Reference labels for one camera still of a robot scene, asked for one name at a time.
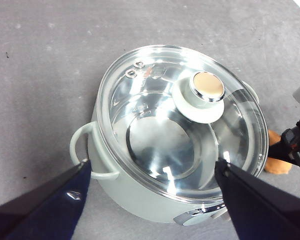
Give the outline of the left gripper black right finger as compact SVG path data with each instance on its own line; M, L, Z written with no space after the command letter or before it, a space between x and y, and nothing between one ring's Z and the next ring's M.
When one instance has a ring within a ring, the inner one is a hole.
M214 168L241 240L300 240L300 198L219 159Z

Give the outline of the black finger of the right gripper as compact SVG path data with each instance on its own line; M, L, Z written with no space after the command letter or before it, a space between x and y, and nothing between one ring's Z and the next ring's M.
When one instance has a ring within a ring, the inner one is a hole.
M281 160L281 161L290 161L291 151L292 151L291 145L283 140L280 140L275 144L269 146L268 157Z

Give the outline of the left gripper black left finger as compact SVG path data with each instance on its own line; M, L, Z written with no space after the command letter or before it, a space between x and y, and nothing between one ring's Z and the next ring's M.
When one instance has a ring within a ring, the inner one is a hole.
M85 207L91 162L84 159L0 205L0 240L69 240Z

